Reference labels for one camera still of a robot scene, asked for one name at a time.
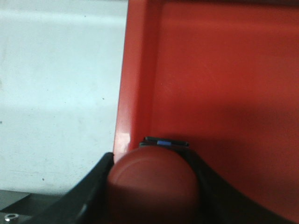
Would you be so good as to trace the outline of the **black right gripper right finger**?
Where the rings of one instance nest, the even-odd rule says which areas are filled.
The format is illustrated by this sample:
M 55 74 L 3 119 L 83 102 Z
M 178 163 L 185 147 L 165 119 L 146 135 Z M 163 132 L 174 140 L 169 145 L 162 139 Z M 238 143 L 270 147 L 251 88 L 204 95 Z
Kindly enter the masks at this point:
M 196 224 L 292 224 L 232 187 L 194 151 L 176 149 L 192 168 L 199 183 Z

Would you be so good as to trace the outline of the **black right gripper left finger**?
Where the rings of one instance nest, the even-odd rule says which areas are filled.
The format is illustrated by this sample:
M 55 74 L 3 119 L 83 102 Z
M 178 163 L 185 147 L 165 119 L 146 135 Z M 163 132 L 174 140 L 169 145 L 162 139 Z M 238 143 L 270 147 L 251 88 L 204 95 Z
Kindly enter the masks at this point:
M 107 177 L 114 155 L 105 153 L 94 168 L 60 200 L 24 224 L 93 224 L 105 210 Z

